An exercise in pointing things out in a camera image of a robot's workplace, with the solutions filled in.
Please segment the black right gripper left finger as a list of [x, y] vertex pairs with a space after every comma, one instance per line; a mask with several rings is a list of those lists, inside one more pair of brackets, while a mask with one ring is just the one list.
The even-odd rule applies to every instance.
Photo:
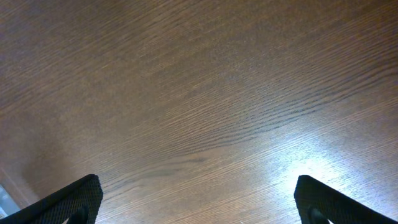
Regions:
[[1, 219], [2, 224], [95, 224], [103, 191], [89, 174], [38, 202]]

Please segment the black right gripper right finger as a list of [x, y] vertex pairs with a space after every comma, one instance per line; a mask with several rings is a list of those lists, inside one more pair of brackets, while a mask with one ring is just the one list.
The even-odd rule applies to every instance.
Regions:
[[298, 177], [294, 199], [302, 224], [397, 224], [309, 175]]

